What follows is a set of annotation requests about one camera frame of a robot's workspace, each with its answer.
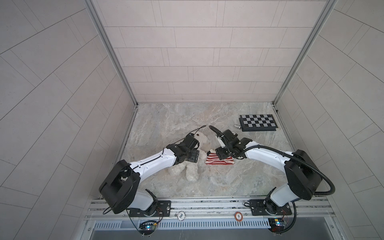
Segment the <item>white teddy bear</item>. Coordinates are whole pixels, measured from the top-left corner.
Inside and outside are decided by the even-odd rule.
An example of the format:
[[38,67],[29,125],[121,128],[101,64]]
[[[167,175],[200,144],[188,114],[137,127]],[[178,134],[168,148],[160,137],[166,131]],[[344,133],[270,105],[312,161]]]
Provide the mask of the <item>white teddy bear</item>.
[[184,170],[186,170],[186,179],[189,182],[196,182],[199,179],[199,166],[203,166],[205,161],[207,160],[207,152],[209,144],[208,137],[201,131],[198,131],[195,134],[195,138],[199,141],[200,146],[198,147],[199,157],[196,163],[191,163],[188,161],[184,161],[178,165],[172,166],[168,168],[168,173],[172,177],[179,176]]

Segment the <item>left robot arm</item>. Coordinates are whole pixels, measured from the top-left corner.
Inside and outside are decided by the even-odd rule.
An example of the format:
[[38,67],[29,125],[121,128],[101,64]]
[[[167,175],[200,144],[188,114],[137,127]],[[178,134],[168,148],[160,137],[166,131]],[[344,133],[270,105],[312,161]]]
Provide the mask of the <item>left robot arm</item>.
[[148,158],[130,163],[121,160],[102,182],[99,192],[114,214],[137,209],[151,216],[156,212],[159,201],[151,191],[139,191],[139,184],[151,175],[184,161],[196,163],[199,146],[195,135],[189,133],[181,143],[167,145]]

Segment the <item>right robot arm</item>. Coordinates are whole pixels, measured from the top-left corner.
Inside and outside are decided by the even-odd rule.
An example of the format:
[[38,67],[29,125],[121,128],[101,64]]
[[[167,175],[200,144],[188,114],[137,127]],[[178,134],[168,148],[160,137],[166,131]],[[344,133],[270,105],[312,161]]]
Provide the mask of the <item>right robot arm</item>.
[[297,200],[311,200],[322,181],[317,167],[309,156],[300,151],[282,152],[257,142],[242,138],[226,130],[221,132],[214,126],[209,128],[217,135],[220,147],[216,149],[219,159],[227,157],[250,159],[270,165],[285,173],[287,183],[274,188],[263,201],[262,208],[270,215],[276,215],[278,208]]

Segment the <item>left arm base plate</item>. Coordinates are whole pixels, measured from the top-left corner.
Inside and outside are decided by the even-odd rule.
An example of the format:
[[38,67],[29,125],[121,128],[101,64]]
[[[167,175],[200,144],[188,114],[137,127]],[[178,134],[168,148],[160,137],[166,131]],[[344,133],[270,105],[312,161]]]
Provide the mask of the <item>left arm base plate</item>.
[[134,218],[169,217],[171,203],[171,201],[158,201],[156,207],[152,204],[146,211],[142,211],[140,209],[129,209],[129,216]]

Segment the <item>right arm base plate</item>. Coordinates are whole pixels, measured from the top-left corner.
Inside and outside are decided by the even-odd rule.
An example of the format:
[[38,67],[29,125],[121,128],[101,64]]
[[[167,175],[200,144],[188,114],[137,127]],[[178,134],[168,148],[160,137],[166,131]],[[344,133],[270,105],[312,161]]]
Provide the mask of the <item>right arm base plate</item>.
[[275,206],[274,203],[267,206],[264,200],[249,200],[244,203],[246,208],[251,210],[252,216],[283,216],[292,215],[289,203],[283,207]]

